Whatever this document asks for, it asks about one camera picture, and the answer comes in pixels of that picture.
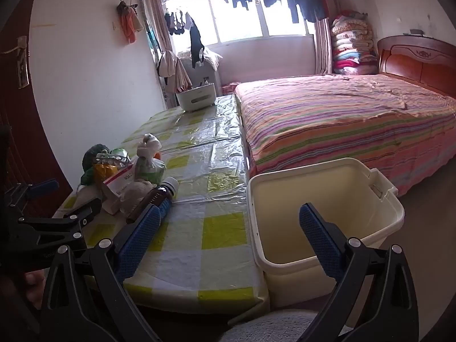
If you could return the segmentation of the person's left hand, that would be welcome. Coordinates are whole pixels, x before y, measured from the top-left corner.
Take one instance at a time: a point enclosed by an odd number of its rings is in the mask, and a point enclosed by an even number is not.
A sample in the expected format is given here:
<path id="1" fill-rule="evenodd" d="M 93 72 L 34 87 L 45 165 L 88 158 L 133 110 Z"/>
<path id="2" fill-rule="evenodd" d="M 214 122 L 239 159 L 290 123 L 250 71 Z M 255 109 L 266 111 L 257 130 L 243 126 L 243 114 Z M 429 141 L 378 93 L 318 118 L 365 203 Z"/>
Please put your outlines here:
<path id="1" fill-rule="evenodd" d="M 45 271 L 43 269 L 27 272 L 25 274 L 27 283 L 26 296 L 28 301 L 36 308 L 40 309 L 46 285 Z"/>

